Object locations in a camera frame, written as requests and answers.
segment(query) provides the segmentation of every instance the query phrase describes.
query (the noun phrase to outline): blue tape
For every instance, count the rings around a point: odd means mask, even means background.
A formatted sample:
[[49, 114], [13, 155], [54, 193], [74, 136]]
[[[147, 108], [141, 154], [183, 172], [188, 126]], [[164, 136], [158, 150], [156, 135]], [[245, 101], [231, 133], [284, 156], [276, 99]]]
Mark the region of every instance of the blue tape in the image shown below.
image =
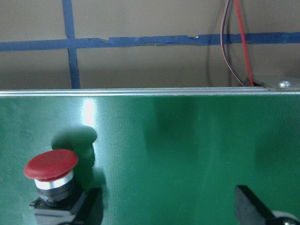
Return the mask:
[[[293, 44], [300, 43], [300, 32], [295, 33], [253, 33], [246, 34], [250, 44]], [[224, 35], [224, 43], [240, 43], [240, 34]], [[189, 36], [157, 36], [157, 37], [111, 37], [108, 40], [100, 38], [78, 38], [64, 40], [0, 42], [0, 52], [54, 50], [66, 48], [114, 48], [138, 45], [220, 45], [218, 34]]]
[[69, 55], [69, 69], [71, 75], [72, 89], [80, 89], [80, 78], [77, 67], [77, 49], [71, 48], [67, 50]]
[[68, 40], [0, 42], [0, 52], [53, 50], [67, 48]]
[[69, 56], [69, 69], [71, 76], [72, 89], [80, 89], [80, 78], [77, 66], [77, 49], [70, 48], [70, 40], [75, 39], [73, 10], [71, 0], [62, 0], [62, 9], [64, 13], [65, 31], [67, 36], [66, 48]]
[[72, 1], [62, 0], [62, 9], [64, 13], [66, 36], [67, 38], [75, 38]]

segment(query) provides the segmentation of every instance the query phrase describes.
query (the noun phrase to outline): beige wall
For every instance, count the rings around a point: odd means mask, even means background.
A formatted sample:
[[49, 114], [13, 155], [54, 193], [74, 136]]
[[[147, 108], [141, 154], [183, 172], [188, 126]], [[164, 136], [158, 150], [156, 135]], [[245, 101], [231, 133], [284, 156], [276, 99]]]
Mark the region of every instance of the beige wall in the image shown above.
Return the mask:
[[[298, 0], [241, 0], [246, 32], [300, 31]], [[76, 38], [218, 34], [224, 0], [73, 0]], [[235, 9], [228, 31], [238, 33]], [[0, 42], [64, 39], [61, 0], [0, 0]], [[246, 78], [241, 44], [227, 47]], [[299, 76], [300, 45], [248, 45], [253, 75]], [[220, 46], [78, 49], [82, 88], [237, 85]], [[0, 89], [70, 88], [67, 50], [0, 52]]]

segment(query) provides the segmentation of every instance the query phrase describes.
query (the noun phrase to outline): red mushroom button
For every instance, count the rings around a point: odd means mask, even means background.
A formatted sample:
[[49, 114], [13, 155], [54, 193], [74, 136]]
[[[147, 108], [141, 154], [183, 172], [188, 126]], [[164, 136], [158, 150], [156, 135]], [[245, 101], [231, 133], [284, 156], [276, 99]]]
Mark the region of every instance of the red mushroom button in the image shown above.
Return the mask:
[[77, 155], [67, 149], [56, 149], [35, 156], [25, 168], [30, 179], [51, 182], [66, 176], [77, 164]]

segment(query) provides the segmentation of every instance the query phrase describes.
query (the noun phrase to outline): wire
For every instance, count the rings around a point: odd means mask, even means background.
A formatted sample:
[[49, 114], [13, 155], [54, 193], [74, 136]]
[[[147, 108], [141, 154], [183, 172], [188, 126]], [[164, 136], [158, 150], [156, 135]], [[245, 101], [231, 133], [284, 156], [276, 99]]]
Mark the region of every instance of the wire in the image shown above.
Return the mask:
[[243, 50], [244, 50], [244, 57], [245, 57], [245, 63], [246, 63], [248, 78], [249, 78], [251, 86], [254, 87], [255, 85], [254, 85], [253, 78], [252, 78], [252, 75], [251, 75], [251, 70], [250, 70], [250, 63], [249, 63], [249, 58], [248, 58], [244, 27], [243, 27], [242, 17], [240, 15], [239, 1], [234, 0], [234, 3], [235, 3], [236, 14], [238, 15], [238, 20], [239, 20], [239, 25], [240, 25], [240, 36], [242, 38], [242, 43], [243, 43]]
[[233, 74], [233, 76], [240, 82], [240, 84], [245, 87], [245, 83], [241, 80], [241, 78], [237, 75], [237, 73], [234, 71], [233, 67], [231, 66], [226, 51], [225, 51], [225, 47], [224, 47], [224, 27], [225, 27], [225, 21], [226, 21], [226, 16], [227, 16], [227, 12], [228, 12], [228, 8], [229, 8], [229, 3], [230, 0], [227, 0], [226, 2], [226, 6], [224, 9], [224, 13], [223, 13], [223, 17], [222, 17], [222, 22], [221, 22], [221, 31], [220, 31], [220, 43], [221, 43], [221, 48], [222, 48], [222, 54], [223, 57], [225, 59], [225, 62], [229, 68], [229, 70], [231, 71], [231, 73]]

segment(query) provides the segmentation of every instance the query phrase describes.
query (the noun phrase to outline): green panel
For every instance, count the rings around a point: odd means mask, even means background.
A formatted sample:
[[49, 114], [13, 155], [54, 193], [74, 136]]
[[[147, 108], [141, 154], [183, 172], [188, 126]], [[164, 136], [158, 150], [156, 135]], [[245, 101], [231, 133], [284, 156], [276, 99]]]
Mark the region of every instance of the green panel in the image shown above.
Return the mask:
[[2, 97], [0, 224], [35, 224], [23, 168], [52, 148], [103, 187], [103, 225], [238, 224], [237, 184], [300, 217], [299, 112], [299, 94]]

